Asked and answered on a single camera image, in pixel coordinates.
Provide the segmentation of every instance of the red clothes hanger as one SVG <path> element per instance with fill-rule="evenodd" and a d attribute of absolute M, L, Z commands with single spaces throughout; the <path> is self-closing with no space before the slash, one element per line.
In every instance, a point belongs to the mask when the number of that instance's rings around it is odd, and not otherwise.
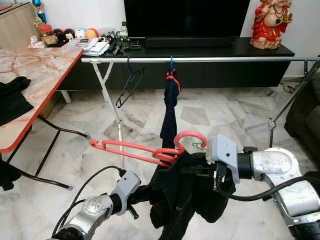
<path fill-rule="evenodd" d="M 196 131 L 183 131 L 183 132 L 180 132 L 179 134 L 177 134 L 173 140 L 174 145 L 178 149 L 172 149 L 172 148 L 155 149 L 152 147 L 139 145 L 139 144 L 136 144 L 133 142 L 115 141 L 115 140 L 103 140 L 101 145 L 98 145 L 99 141 L 96 139 L 90 140 L 90 145 L 96 149 L 100 149 L 100 150 L 103 150 L 106 152 L 123 155 L 123 156 L 129 157 L 129 158 L 139 159 L 142 161 L 146 161 L 149 163 L 158 164 L 160 166 L 170 168 L 172 166 L 172 164 L 177 160 L 177 158 L 181 154 L 183 154 L 186 150 L 185 146 L 183 146 L 179 142 L 179 140 L 184 137 L 196 137 L 196 138 L 200 139 L 202 141 L 202 143 L 201 143 L 202 148 L 205 148 L 208 144 L 208 139 L 203 134 L 196 132 Z M 124 152 L 124 151 L 121 151 L 118 149 L 110 148 L 110 147 L 107 147 L 107 145 L 117 145 L 117 146 L 129 147 L 129 148 L 133 148 L 133 149 L 144 150 L 144 151 L 152 153 L 152 157 L 154 157 L 154 159 L 135 155 L 135 154 L 128 153 L 128 152 Z"/>

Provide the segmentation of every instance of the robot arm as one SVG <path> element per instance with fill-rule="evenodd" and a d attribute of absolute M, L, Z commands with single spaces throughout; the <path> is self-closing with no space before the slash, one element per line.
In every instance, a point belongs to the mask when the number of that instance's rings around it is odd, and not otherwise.
<path fill-rule="evenodd" d="M 256 181 L 266 182 L 274 188 L 302 177 L 296 157 L 288 150 L 269 148 L 265 151 L 257 151 L 254 147 L 245 147 L 244 153 L 237 153 L 236 144 L 222 134 L 209 140 L 206 159 L 210 162 L 209 177 L 213 180 L 214 189 L 227 197 L 241 199 L 240 201 L 253 201 L 259 198 L 239 197 L 221 192 L 219 185 L 225 181 L 225 178 L 236 184 L 239 184 L 241 179 L 253 178 Z M 187 167 L 182 168 L 181 172 L 208 176 L 207 173 L 203 174 L 203 170 L 203 168 Z M 61 227 L 51 240 L 91 240 L 96 228 L 102 222 L 113 214 L 122 215 L 126 210 L 131 212 L 134 219 L 138 218 L 136 211 L 128 204 L 128 198 L 140 184 L 140 179 L 133 172 L 127 171 L 118 181 L 111 195 L 104 194 L 88 198 L 80 212 Z M 308 181 L 303 179 L 303 181 L 288 184 L 286 188 L 273 191 L 267 197 L 274 199 L 291 234 L 296 239 L 320 239 L 320 198 Z"/>
<path fill-rule="evenodd" d="M 240 179 L 253 178 L 273 188 L 302 176 L 297 158 L 283 148 L 255 151 L 245 147 L 244 153 L 237 153 L 236 144 L 222 134 L 213 137 L 208 146 L 207 160 L 215 166 L 219 165 L 217 163 L 227 166 L 237 184 Z M 214 173 L 215 180 L 219 170 L 217 168 Z M 320 198 L 311 183 L 296 182 L 273 193 L 272 197 L 296 239 L 320 239 L 317 238 L 320 236 Z"/>
<path fill-rule="evenodd" d="M 128 205 L 128 198 L 140 184 L 138 176 L 127 171 L 111 195 L 103 194 L 85 200 L 81 210 L 51 240 L 91 240 L 96 228 L 105 220 L 113 214 L 122 215 L 127 210 L 134 219 L 138 218 L 133 207 Z"/>

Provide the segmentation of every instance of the black tv cabinet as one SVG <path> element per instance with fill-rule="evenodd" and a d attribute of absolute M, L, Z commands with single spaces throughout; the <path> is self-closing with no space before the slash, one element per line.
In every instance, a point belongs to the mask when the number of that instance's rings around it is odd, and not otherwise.
<path fill-rule="evenodd" d="M 260 50 L 249 44 L 249 37 L 234 39 L 230 47 L 197 48 L 145 48 L 132 50 L 125 55 L 113 56 L 105 53 L 101 58 L 161 58 L 184 57 L 293 57 L 294 52 L 281 45 L 278 49 Z M 197 62 L 174 63 L 178 71 L 181 87 L 188 88 L 236 88 L 236 87 L 275 87 L 283 78 L 290 62 Z M 146 67 L 146 75 L 139 89 L 163 89 L 168 63 L 131 63 L 133 69 Z M 98 64 L 104 75 L 108 63 Z M 128 79 L 129 69 L 126 63 L 115 63 L 106 83 L 108 89 L 122 89 Z M 81 59 L 75 64 L 63 80 L 58 90 L 99 90 L 100 83 L 92 64 Z"/>

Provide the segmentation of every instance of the black cable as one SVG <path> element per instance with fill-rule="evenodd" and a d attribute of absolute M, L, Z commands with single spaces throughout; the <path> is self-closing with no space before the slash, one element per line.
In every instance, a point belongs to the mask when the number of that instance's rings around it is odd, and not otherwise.
<path fill-rule="evenodd" d="M 76 196 L 74 197 L 74 200 L 73 200 L 73 202 L 71 203 L 70 208 L 75 204 L 75 202 L 77 201 L 79 195 L 81 194 L 81 192 L 83 191 L 83 189 L 85 188 L 85 186 L 86 186 L 95 176 L 97 176 L 99 173 L 103 172 L 104 170 L 111 169 L 111 168 L 117 169 L 117 170 L 119 171 L 119 174 L 120 174 L 121 177 L 124 175 L 124 171 L 125 171 L 125 170 L 123 170 L 123 169 L 121 169 L 120 167 L 117 167 L 117 166 L 111 165 L 111 166 L 106 166 L 106 167 L 100 169 L 100 170 L 97 171 L 95 174 L 93 174 L 93 175 L 82 185 L 82 187 L 80 188 L 80 190 L 78 191 L 78 193 L 77 193 Z M 67 218 L 68 218 L 68 216 L 69 216 L 69 213 L 70 213 L 70 212 L 68 212 L 68 213 L 64 216 L 64 218 L 62 219 L 61 226 L 63 226 L 63 225 L 65 224 L 65 222 L 66 222 L 66 220 L 67 220 Z"/>
<path fill-rule="evenodd" d="M 296 85 L 295 87 L 293 86 L 289 86 L 289 85 L 286 85 L 285 83 L 281 83 L 283 85 L 283 90 L 286 92 L 286 93 L 289 93 L 289 94 L 292 94 L 294 93 L 294 91 L 297 89 L 297 87 L 299 85 Z"/>
<path fill-rule="evenodd" d="M 54 230 L 53 230 L 53 233 L 52 233 L 52 238 L 54 238 L 55 237 L 55 235 L 56 235 L 56 233 L 57 233 L 57 230 L 58 230 L 58 228 L 59 228 L 59 225 L 60 225 L 60 222 L 65 218 L 65 216 L 66 215 L 69 215 L 69 213 L 71 212 L 71 210 L 75 207 L 75 206 L 77 206 L 78 204 L 80 204 L 80 203 L 83 203 L 85 201 L 85 199 L 83 199 L 83 200 L 80 200 L 80 201 L 77 201 L 75 204 L 72 204 L 65 212 L 64 212 L 64 214 L 62 214 L 62 216 L 60 217 L 60 219 L 59 219 L 59 221 L 57 222 L 57 224 L 55 225 L 55 227 L 54 227 Z"/>
<path fill-rule="evenodd" d="M 320 179 L 317 177 L 299 176 L 299 177 L 290 179 L 288 181 L 285 181 L 277 186 L 272 187 L 271 189 L 269 189 L 267 191 L 264 191 L 262 193 L 259 193 L 257 195 L 253 195 L 253 196 L 236 196 L 236 195 L 229 194 L 221 189 L 221 186 L 220 186 L 221 181 L 216 182 L 216 188 L 217 188 L 218 192 L 224 197 L 227 197 L 227 198 L 230 198 L 233 200 L 237 200 L 237 201 L 241 201 L 241 202 L 251 202 L 251 201 L 256 201 L 256 200 L 262 199 L 264 197 L 270 196 L 270 195 L 278 192 L 281 189 L 284 189 L 286 187 L 291 186 L 292 184 L 295 184 L 295 183 L 298 183 L 301 181 L 309 181 L 309 182 L 314 182 L 316 184 L 320 184 Z"/>

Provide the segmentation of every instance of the metal rod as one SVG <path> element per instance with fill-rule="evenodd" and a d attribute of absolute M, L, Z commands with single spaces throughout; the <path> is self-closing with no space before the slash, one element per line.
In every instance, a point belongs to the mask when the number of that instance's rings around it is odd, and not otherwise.
<path fill-rule="evenodd" d="M 275 131 L 275 129 L 273 127 L 269 128 L 269 136 L 268 136 L 268 146 L 269 146 L 269 148 L 272 148 L 273 144 L 274 144 L 274 131 Z"/>
<path fill-rule="evenodd" d="M 111 73 L 111 70 L 112 70 L 113 65 L 114 65 L 114 62 L 111 61 L 110 64 L 109 64 L 109 66 L 108 66 L 108 70 L 106 71 L 106 74 L 105 74 L 105 76 L 104 76 L 104 78 L 103 78 L 103 84 L 106 84 L 106 81 L 107 81 L 108 78 L 109 78 L 109 75 L 110 75 L 110 73 Z"/>
<path fill-rule="evenodd" d="M 110 97 L 110 95 L 109 95 L 109 93 L 108 93 L 108 90 L 107 90 L 107 88 L 106 88 L 106 85 L 104 84 L 104 80 L 103 80 L 103 78 L 102 78 L 102 76 L 101 76 L 101 73 L 100 73 L 100 71 L 99 71 L 98 65 L 97 65 L 96 62 L 93 62 L 92 65 L 93 65 L 93 68 L 94 68 L 94 70 L 95 70 L 95 73 L 96 73 L 96 75 L 97 75 L 97 77 L 98 77 L 98 80 L 99 80 L 99 82 L 100 82 L 100 84 L 101 84 L 103 96 L 107 99 L 107 101 L 108 101 L 108 103 L 109 103 L 109 106 L 110 106 L 110 108 L 111 108 L 112 111 L 113 111 L 113 114 L 114 114 L 116 123 L 117 123 L 117 124 L 120 124 L 120 123 L 121 123 L 121 120 L 120 120 L 120 118 L 119 118 L 119 115 L 118 115 L 118 112 L 117 112 L 117 110 L 116 110 L 116 107 L 115 107 L 115 105 L 113 104 L 113 102 L 112 102 L 112 100 L 111 100 L 111 97 Z M 112 67 L 113 67 L 113 64 L 109 64 L 107 73 L 109 72 L 109 74 L 110 74 L 110 72 L 111 72 L 111 70 L 112 70 Z"/>
<path fill-rule="evenodd" d="M 120 123 L 118 123 L 118 134 L 119 134 L 119 141 L 122 142 L 123 138 L 122 138 L 122 121 L 120 121 Z M 124 146 L 120 145 L 120 151 L 123 152 L 124 151 Z M 121 155 L 121 162 L 122 162 L 122 167 L 125 167 L 125 156 Z"/>
<path fill-rule="evenodd" d="M 299 87 L 293 92 L 291 97 L 288 99 L 288 101 L 285 103 L 283 108 L 279 111 L 278 114 L 275 115 L 273 118 L 273 121 L 276 122 L 281 115 L 284 113 L 284 111 L 290 106 L 290 104 L 296 99 L 298 94 L 305 88 L 306 85 L 311 81 L 312 76 L 317 72 L 317 70 L 320 68 L 320 62 L 316 62 L 313 64 L 310 71 L 307 72 L 307 74 L 304 76 L 302 82 L 300 83 Z"/>
<path fill-rule="evenodd" d="M 42 167 L 44 166 L 44 164 L 45 164 L 45 162 L 46 162 L 46 160 L 47 160 L 47 158 L 48 158 L 48 156 L 49 156 L 52 148 L 54 147 L 54 145 L 55 145 L 55 143 L 56 143 L 56 141 L 57 141 L 57 138 L 58 138 L 59 134 L 60 134 L 60 130 L 58 130 L 58 131 L 56 132 L 56 134 L 55 134 L 55 136 L 54 136 L 54 138 L 53 138 L 53 140 L 52 140 L 52 142 L 51 142 L 48 150 L 46 151 L 46 153 L 45 153 L 45 155 L 44 155 L 44 157 L 43 157 L 43 159 L 42 159 L 42 161 L 41 161 L 38 169 L 37 169 L 36 172 L 35 172 L 35 175 L 34 175 L 35 177 L 37 177 L 37 176 L 39 175 L 39 173 L 40 173 Z"/>
<path fill-rule="evenodd" d="M 265 126 L 266 123 L 265 122 L 262 122 L 262 123 L 258 123 L 256 125 L 252 125 L 252 126 L 248 126 L 248 127 L 245 127 L 244 130 L 245 131 L 248 131 L 248 130 L 251 130 L 251 129 L 255 129 L 255 128 L 259 128 L 259 127 L 262 127 L 262 126 Z"/>
<path fill-rule="evenodd" d="M 49 121 L 48 121 L 47 119 L 45 119 L 43 116 L 38 115 L 38 118 L 39 118 L 41 121 L 43 121 L 43 122 L 45 122 L 46 124 L 48 124 L 50 127 L 54 128 L 54 129 L 57 129 L 57 130 L 59 130 L 59 131 L 61 131 L 61 132 L 66 132 L 66 133 L 71 133 L 71 134 L 78 134 L 78 135 L 80 135 L 80 136 L 82 136 L 82 137 L 85 137 L 85 138 L 87 138 L 87 139 L 90 139 L 90 136 L 89 136 L 89 135 L 84 134 L 84 133 L 82 133 L 82 132 L 58 127 L 58 126 L 54 125 L 53 123 L 49 122 Z"/>
<path fill-rule="evenodd" d="M 307 75 L 309 72 L 308 61 L 304 61 L 304 75 Z"/>
<path fill-rule="evenodd" d="M 8 167 L 10 167 L 13 170 L 15 170 L 17 173 L 21 174 L 22 176 L 24 176 L 24 177 L 26 177 L 28 179 L 32 179 L 32 180 L 35 180 L 35 181 L 38 181 L 38 182 L 42 182 L 42 183 L 46 183 L 46 184 L 52 184 L 52 185 L 56 185 L 56 186 L 59 186 L 59 187 L 64 188 L 64 189 L 72 190 L 72 186 L 65 185 L 65 184 L 63 184 L 61 182 L 58 182 L 58 181 L 52 181 L 52 180 L 49 180 L 49 179 L 45 179 L 45 178 L 41 178 L 41 177 L 37 177 L 37 176 L 32 176 L 29 173 L 26 173 L 25 171 L 22 171 L 19 168 L 16 168 L 15 166 L 12 166 L 12 165 L 6 163 L 5 161 L 2 161 L 2 162 L 5 163 Z"/>
<path fill-rule="evenodd" d="M 83 63 L 126 63 L 126 57 L 108 57 L 108 58 L 82 58 Z M 286 57 L 286 56 L 275 56 L 275 57 L 174 57 L 175 63 L 213 63 L 213 62 L 319 62 L 320 57 Z M 171 62 L 170 57 L 132 57 L 130 58 L 131 63 L 169 63 Z"/>
<path fill-rule="evenodd" d="M 70 104 L 70 103 L 71 103 L 71 97 L 70 97 L 68 91 L 66 91 L 66 90 L 61 90 L 60 92 L 61 92 L 61 94 L 62 94 L 65 102 L 66 102 L 67 104 Z"/>
<path fill-rule="evenodd" d="M 125 128 L 125 129 L 127 129 L 127 130 L 129 130 L 130 132 L 133 131 L 133 128 L 131 128 L 131 127 L 129 127 L 129 126 L 123 124 L 123 123 L 122 123 L 122 127 Z"/>
<path fill-rule="evenodd" d="M 14 155 L 16 154 L 16 152 L 19 150 L 21 144 L 25 141 L 26 137 L 28 136 L 28 134 L 31 132 L 32 129 L 32 125 L 30 126 L 30 128 L 28 129 L 28 131 L 26 131 L 26 133 L 24 134 L 23 138 L 21 139 L 21 141 L 19 142 L 19 144 L 15 147 L 15 149 L 12 151 L 12 153 L 10 154 L 9 158 L 7 159 L 7 163 L 10 163 L 12 158 L 14 157 Z"/>

